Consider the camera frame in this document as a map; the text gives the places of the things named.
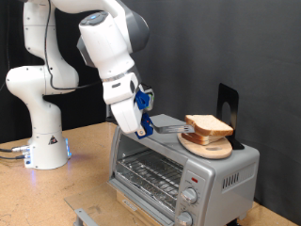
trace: wooden cutting board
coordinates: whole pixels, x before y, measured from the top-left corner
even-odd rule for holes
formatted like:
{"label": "wooden cutting board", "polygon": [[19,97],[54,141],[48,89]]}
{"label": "wooden cutting board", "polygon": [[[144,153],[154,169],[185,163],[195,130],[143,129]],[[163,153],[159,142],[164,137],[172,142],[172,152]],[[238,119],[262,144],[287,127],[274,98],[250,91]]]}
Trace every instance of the wooden cutting board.
{"label": "wooden cutting board", "polygon": [[181,133],[178,134],[178,139],[188,151],[205,158],[226,158],[232,153],[232,146],[224,137],[206,146],[195,144],[187,139],[184,139],[181,136]]}

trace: bread slice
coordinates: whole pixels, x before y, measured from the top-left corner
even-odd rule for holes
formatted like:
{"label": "bread slice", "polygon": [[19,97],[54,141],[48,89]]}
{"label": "bread slice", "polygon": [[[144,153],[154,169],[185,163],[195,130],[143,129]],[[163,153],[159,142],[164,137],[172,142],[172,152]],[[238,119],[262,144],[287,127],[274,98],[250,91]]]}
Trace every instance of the bread slice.
{"label": "bread slice", "polygon": [[196,134],[196,133],[191,133],[191,134],[188,134],[188,135],[190,137],[193,137],[193,138],[198,139],[198,140],[212,140],[212,139],[217,140],[217,139],[220,139],[220,138],[224,137],[224,136],[214,136],[214,135],[205,137],[205,136],[201,136],[201,135]]}
{"label": "bread slice", "polygon": [[189,135],[190,134],[182,134],[182,137],[184,139],[187,139],[190,142],[193,142],[193,143],[196,143],[196,144],[200,144],[200,145],[208,145],[208,144],[216,142],[216,141],[218,141],[219,139],[222,138],[222,137],[220,137],[220,138],[215,138],[215,139],[200,140],[200,139],[196,139],[194,137],[191,137]]}
{"label": "bread slice", "polygon": [[230,136],[233,129],[213,115],[186,115],[185,121],[195,127],[195,133],[207,136]]}

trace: control knob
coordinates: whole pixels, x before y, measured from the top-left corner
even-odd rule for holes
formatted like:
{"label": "control knob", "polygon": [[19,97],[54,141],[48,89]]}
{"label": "control knob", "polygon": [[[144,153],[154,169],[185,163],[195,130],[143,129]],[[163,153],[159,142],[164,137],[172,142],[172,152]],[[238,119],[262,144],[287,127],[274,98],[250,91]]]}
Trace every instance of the control knob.
{"label": "control knob", "polygon": [[178,217],[177,217],[177,222],[181,226],[191,226],[192,225],[192,218],[190,214],[187,212],[182,212]]}
{"label": "control knob", "polygon": [[193,188],[187,188],[181,192],[181,197],[189,204],[195,203],[198,199],[197,192]]}

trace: robotic arm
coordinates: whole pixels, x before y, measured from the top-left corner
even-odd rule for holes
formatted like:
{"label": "robotic arm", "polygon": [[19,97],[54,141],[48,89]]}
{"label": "robotic arm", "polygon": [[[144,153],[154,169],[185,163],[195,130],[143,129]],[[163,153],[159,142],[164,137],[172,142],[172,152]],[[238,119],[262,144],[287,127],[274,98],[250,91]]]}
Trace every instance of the robotic arm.
{"label": "robotic arm", "polygon": [[111,105],[121,130],[124,133],[137,132],[139,137],[150,135],[141,125],[141,119],[146,107],[147,110],[152,109],[153,92],[148,90],[145,94],[138,70],[130,57],[148,42],[150,31],[146,22],[119,0],[52,2],[69,13],[101,10],[79,24],[82,36],[78,48],[86,64],[98,69],[103,81],[104,101]]}
{"label": "robotic arm", "polygon": [[[139,138],[152,134],[151,120],[145,111],[152,109],[150,95],[153,96],[153,92],[143,90],[130,57],[147,44],[149,29],[145,21],[119,0],[21,1],[25,2],[25,47],[30,54],[46,62],[43,66],[12,69],[7,76],[9,91],[26,104],[31,117],[32,137],[28,145],[22,147],[28,156],[25,166],[54,169],[64,165],[69,156],[68,142],[62,136],[60,110],[43,100],[44,95],[68,93],[74,90],[70,88],[78,86],[76,70],[58,50],[55,8],[67,13],[100,10],[80,23],[82,36],[78,47],[86,64],[98,69],[103,80],[104,101],[111,105],[120,128],[125,133],[136,132]],[[45,57],[45,39],[49,60]]]}
{"label": "robotic arm", "polygon": [[[128,37],[124,37],[121,33],[113,16],[102,11],[86,17],[80,23],[82,39],[79,42],[83,41],[87,48],[81,49],[85,62],[93,63],[99,71],[103,80],[104,101],[107,105],[111,105],[122,131],[137,132],[140,136],[145,136],[145,130],[140,124],[144,107],[140,105],[140,100],[137,100],[136,96],[139,93],[143,98],[144,90],[140,85],[141,78],[135,63],[129,54],[145,47],[149,29],[140,16],[136,14],[135,18],[133,13],[129,15],[126,17],[128,21],[126,24],[130,29],[127,27],[124,29],[128,31],[126,33],[129,34]],[[146,100],[142,102],[147,102],[145,106],[149,106],[151,98],[148,95],[145,97]]]}

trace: cable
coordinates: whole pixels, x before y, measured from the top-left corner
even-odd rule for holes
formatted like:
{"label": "cable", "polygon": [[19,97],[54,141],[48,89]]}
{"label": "cable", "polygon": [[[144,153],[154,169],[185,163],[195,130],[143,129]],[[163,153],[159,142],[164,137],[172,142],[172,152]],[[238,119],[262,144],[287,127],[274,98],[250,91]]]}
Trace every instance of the cable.
{"label": "cable", "polygon": [[14,160],[14,159],[25,159],[25,155],[19,155],[19,156],[12,157],[12,158],[7,158],[7,157],[0,156],[0,158],[3,158],[3,159],[9,159],[9,160]]}
{"label": "cable", "polygon": [[141,85],[142,85],[142,86],[145,86],[145,87],[147,87],[147,88],[149,88],[149,89],[151,89],[151,86],[149,86],[149,85],[147,85],[147,84],[145,84],[145,83],[141,83]]}
{"label": "cable", "polygon": [[1,153],[12,153],[11,149],[0,149]]}
{"label": "cable", "polygon": [[[9,22],[9,3],[10,3],[10,0],[8,0],[8,33],[7,33],[7,58],[8,58],[8,72],[10,70],[10,63],[9,63],[9,50],[8,50],[8,40],[9,40],[9,27],[10,27],[10,22]],[[6,84],[6,79],[4,80],[4,83],[2,84],[1,88],[0,88],[0,92],[2,91],[3,87],[5,86]]]}
{"label": "cable", "polygon": [[98,82],[95,82],[95,83],[92,83],[92,84],[89,84],[89,85],[84,85],[82,87],[76,87],[76,88],[56,88],[54,86],[54,83],[53,83],[54,82],[54,76],[50,72],[49,64],[48,64],[48,56],[47,56],[47,33],[48,33],[48,25],[49,25],[49,21],[50,21],[50,16],[51,16],[51,2],[50,2],[50,0],[48,0],[48,4],[49,4],[49,14],[48,14],[47,25],[46,25],[46,30],[45,30],[45,45],[44,45],[44,47],[45,47],[45,62],[46,62],[48,72],[51,76],[51,78],[50,78],[51,87],[53,89],[56,89],[56,90],[72,90],[72,89],[85,89],[85,88],[89,88],[89,87],[95,86],[97,84],[100,84],[102,81],[98,81]]}

